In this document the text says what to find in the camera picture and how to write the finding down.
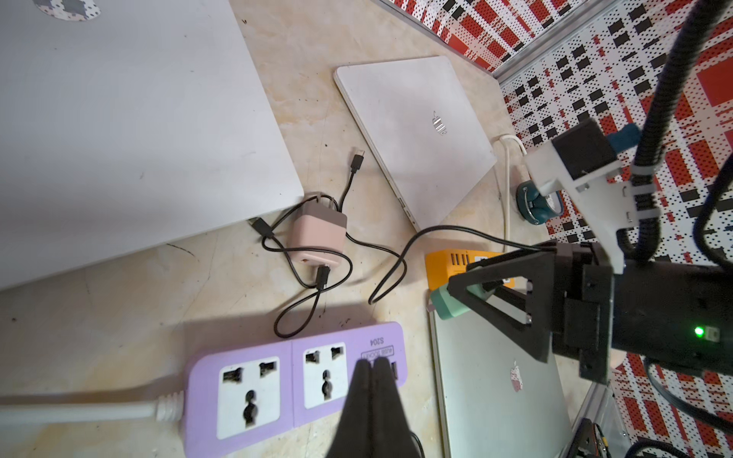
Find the white laptop back right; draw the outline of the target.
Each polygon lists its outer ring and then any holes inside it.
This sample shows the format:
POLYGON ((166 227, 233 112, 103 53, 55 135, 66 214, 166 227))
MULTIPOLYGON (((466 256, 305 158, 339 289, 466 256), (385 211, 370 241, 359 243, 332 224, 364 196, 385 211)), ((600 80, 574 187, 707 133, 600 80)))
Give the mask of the white laptop back right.
POLYGON ((496 165, 447 57, 342 66, 334 80, 416 230, 442 223, 496 165))

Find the white laptop back left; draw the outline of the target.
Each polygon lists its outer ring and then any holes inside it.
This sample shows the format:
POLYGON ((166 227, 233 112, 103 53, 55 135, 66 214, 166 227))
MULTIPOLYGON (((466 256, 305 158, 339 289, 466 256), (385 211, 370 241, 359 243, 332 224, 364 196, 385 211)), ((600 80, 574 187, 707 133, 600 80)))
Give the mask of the white laptop back left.
POLYGON ((1 284, 304 194, 226 1, 1 5, 1 284))

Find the pink charger adapter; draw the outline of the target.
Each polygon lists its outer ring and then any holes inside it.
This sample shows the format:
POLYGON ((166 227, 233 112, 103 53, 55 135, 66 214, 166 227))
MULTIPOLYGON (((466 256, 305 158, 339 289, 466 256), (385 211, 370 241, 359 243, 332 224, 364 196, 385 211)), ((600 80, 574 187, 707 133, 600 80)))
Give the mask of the pink charger adapter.
MULTIPOLYGON (((288 247, 316 247, 343 254, 346 245, 347 216, 316 200, 306 202, 297 212, 291 228, 288 247)), ((314 251, 291 252, 297 263, 311 267, 327 265, 335 268, 342 258, 314 251)))

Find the white laptop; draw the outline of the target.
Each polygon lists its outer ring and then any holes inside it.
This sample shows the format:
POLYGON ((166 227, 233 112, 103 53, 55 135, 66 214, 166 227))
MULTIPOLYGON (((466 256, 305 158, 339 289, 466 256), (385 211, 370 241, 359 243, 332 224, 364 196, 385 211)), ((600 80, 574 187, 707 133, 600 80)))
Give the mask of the white laptop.
POLYGON ((342 66, 334 80, 416 230, 442 223, 496 165, 447 57, 342 66))
POLYGON ((1 284, 304 194, 226 1, 1 5, 1 284))

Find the purple power strip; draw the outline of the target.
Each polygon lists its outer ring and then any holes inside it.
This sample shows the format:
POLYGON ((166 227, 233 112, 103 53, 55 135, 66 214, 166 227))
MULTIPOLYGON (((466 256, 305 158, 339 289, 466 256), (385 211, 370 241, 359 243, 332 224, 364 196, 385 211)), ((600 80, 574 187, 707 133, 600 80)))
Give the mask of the purple power strip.
POLYGON ((340 411, 356 363, 384 357, 408 378, 397 323, 373 324, 255 347, 190 364, 183 409, 188 457, 223 457, 340 411))

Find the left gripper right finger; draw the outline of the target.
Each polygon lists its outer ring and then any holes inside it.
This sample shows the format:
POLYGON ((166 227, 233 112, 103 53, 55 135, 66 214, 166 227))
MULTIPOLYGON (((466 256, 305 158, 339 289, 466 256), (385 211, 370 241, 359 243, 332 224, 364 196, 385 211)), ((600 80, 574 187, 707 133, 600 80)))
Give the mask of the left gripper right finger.
POLYGON ((377 358, 371 372, 371 456, 423 457, 399 396, 391 362, 377 358))

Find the green charger adapter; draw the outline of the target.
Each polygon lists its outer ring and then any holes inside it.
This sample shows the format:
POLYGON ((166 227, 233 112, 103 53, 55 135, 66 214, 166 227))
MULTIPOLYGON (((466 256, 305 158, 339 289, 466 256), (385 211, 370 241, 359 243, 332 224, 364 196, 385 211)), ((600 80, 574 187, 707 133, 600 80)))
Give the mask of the green charger adapter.
MULTIPOLYGON (((481 284, 471 285, 467 288, 467 291, 483 302, 488 301, 494 294, 494 290, 486 290, 481 284)), ((446 284, 429 294, 429 304, 438 317, 444 321, 456 318, 471 310, 467 305, 450 295, 446 284)))

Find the orange power strip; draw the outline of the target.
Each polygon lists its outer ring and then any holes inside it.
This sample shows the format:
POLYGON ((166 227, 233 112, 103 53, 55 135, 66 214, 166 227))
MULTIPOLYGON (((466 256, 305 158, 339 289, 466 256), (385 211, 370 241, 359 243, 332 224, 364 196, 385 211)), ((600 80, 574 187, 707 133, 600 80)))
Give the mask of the orange power strip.
POLYGON ((477 261, 499 256, 499 253, 466 249, 447 249, 425 257, 429 291, 448 283, 449 278, 465 273, 467 266, 477 261))

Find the teal alarm clock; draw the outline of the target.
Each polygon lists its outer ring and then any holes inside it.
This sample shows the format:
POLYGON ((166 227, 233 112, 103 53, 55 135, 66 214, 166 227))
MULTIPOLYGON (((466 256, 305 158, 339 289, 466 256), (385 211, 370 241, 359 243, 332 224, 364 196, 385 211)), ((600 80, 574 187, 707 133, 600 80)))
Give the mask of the teal alarm clock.
POLYGON ((559 192, 542 196, 532 181, 524 181, 517 186, 515 199, 520 215, 533 225, 544 225, 565 213, 565 205, 559 192))

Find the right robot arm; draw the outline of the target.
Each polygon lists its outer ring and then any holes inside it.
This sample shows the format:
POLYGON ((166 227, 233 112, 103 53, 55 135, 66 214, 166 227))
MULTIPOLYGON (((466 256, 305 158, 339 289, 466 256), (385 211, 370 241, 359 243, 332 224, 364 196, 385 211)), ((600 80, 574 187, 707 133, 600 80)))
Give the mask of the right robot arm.
POLYGON ((643 357, 648 383, 662 399, 724 435, 732 432, 730 413, 694 405, 668 382, 732 372, 732 263, 706 239, 731 185, 730 162, 719 168, 692 227, 706 264, 657 261, 655 255, 664 216, 656 175, 668 156, 665 138, 688 112, 686 82, 728 8, 726 1, 688 5, 656 88, 641 92, 643 125, 609 133, 606 118, 584 116, 530 152, 538 193, 567 193, 594 242, 520 248, 472 264, 447 285, 452 298, 536 360, 551 353, 574 358, 587 380, 608 379, 612 350, 643 357))

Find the silver laptop front right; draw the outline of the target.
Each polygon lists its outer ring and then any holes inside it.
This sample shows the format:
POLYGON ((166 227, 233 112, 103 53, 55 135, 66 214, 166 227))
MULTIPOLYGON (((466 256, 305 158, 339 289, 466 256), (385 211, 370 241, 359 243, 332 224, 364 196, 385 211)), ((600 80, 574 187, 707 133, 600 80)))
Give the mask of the silver laptop front right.
POLYGON ((572 436, 555 360, 536 361, 473 311, 429 303, 443 453, 557 457, 572 436))

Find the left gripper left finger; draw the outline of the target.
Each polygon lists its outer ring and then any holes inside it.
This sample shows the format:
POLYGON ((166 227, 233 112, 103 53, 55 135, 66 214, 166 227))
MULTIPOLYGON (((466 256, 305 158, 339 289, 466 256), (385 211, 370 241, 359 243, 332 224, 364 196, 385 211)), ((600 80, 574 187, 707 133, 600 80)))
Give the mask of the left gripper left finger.
POLYGON ((375 457, 373 438, 374 362, 359 360, 336 433, 326 457, 375 457))

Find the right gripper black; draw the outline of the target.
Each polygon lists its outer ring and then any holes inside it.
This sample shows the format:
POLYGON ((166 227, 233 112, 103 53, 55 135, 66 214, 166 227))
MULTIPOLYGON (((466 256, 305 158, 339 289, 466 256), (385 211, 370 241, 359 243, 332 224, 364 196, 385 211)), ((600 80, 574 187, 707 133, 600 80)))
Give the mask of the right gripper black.
POLYGON ((535 360, 547 363, 551 324, 547 311, 538 309, 533 294, 498 286, 478 294, 488 282, 525 278, 533 293, 553 289, 553 353, 578 362, 578 375, 606 385, 610 377, 615 272, 599 244, 557 244, 555 250, 519 250, 467 267, 450 278, 448 292, 494 326, 535 360), (498 298, 530 316, 529 323, 512 318, 488 302, 498 298))

